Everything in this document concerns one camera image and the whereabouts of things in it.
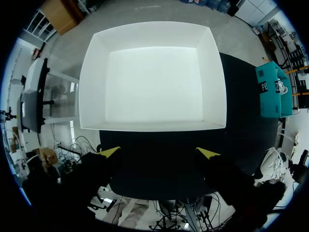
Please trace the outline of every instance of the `white cabinet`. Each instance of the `white cabinet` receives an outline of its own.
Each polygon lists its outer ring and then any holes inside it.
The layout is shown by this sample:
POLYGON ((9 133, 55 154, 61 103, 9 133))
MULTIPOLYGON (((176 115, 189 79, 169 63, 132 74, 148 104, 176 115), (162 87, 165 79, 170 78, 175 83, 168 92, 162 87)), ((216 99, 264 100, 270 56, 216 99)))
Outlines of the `white cabinet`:
POLYGON ((254 6, 259 7, 264 0, 249 0, 254 6))
POLYGON ((237 11, 235 16, 246 22, 246 19, 255 11, 256 7, 246 0, 237 11))
POLYGON ((263 14, 267 15, 271 12, 277 4, 273 0, 264 0, 262 4, 259 6, 259 9, 263 14))
POLYGON ((254 27, 264 17, 265 15, 259 9, 255 9, 255 11, 246 19, 246 22, 254 27))

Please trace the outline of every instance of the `table leg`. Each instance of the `table leg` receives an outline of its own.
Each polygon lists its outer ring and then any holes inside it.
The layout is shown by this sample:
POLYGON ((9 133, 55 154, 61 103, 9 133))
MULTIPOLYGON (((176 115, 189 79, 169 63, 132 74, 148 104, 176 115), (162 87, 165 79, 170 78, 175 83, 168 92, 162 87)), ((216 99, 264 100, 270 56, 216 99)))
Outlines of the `table leg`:
POLYGON ((190 225, 190 231, 199 232, 200 230, 198 229, 198 226, 197 226, 197 217, 193 211, 193 208, 191 206, 185 205, 184 209, 185 209, 185 214, 187 215, 188 223, 190 225))

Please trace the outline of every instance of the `white cloth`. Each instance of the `white cloth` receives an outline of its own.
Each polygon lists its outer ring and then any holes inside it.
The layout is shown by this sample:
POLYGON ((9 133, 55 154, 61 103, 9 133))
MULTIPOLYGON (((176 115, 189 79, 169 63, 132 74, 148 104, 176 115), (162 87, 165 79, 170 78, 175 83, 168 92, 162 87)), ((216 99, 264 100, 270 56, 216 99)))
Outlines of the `white cloth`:
POLYGON ((261 179, 256 179, 256 182, 264 182, 271 179, 278 180, 284 176, 288 169, 288 158, 286 157, 286 161, 283 162, 279 151, 271 147, 268 149, 260 169, 263 177, 261 179))
MULTIPOLYGON (((114 206, 110 209, 107 215, 104 217, 103 221, 107 223, 112 223, 114 225, 119 224, 119 218, 121 212, 129 204, 130 198, 123 197, 120 200, 117 200, 114 206)), ((126 219, 120 224, 121 227, 132 228, 134 229, 137 226, 138 221, 144 215, 146 210, 149 208, 149 202, 146 200, 137 200, 128 214, 126 219)))

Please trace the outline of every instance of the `wall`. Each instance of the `wall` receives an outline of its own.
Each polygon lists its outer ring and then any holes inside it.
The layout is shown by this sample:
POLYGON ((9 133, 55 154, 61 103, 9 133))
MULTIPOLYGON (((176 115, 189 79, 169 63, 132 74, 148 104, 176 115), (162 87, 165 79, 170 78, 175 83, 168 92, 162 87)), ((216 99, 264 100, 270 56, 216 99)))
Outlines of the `wall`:
POLYGON ((36 38, 35 36, 23 31, 20 35, 19 35, 19 38, 24 40, 24 41, 27 41, 28 43, 38 47, 38 48, 41 48, 42 45, 43 45, 43 41, 36 38))
MULTIPOLYGON (((31 57, 34 48, 35 46, 32 44, 21 39, 17 39, 7 60, 1 85, 0 109, 7 111, 8 107, 10 106, 12 115, 16 115, 17 101, 20 97, 20 93, 23 87, 22 85, 11 85, 11 90, 9 92, 10 79, 12 77, 12 79, 20 80, 22 75, 25 77, 27 76, 28 69, 32 62, 31 57)), ((12 127, 14 126, 17 126, 17 119, 12 119, 5 123, 5 128, 8 130, 12 130, 12 127)), ((7 131, 7 138, 9 139, 12 137, 13 134, 10 131, 7 131)), ((22 153, 20 149, 17 150, 16 153, 11 154, 14 162, 21 156, 22 153)))
POLYGON ((259 25, 262 25, 272 19, 273 16, 275 16, 280 11, 280 7, 276 6, 271 12, 269 12, 264 18, 259 21, 259 25))
POLYGON ((281 26, 283 26, 289 33, 292 31, 296 31, 293 25, 291 24, 290 20, 287 16, 285 16, 283 11, 279 11, 275 14, 272 19, 276 19, 281 26))

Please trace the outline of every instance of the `water bottle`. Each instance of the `water bottle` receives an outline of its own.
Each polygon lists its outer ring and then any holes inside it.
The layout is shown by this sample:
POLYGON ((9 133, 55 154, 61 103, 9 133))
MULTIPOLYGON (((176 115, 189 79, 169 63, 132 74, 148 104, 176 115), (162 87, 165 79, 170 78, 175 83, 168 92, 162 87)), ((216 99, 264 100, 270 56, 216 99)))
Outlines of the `water bottle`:
POLYGON ((209 0, 208 7, 212 10, 217 9, 220 4, 220 0, 209 0))
POLYGON ((207 0, 194 0, 194 2, 195 2, 196 5, 205 6, 207 0))
POLYGON ((230 9, 230 7, 231 3, 229 3, 228 1, 221 1, 221 3, 218 6, 218 11, 226 14, 227 11, 230 9))

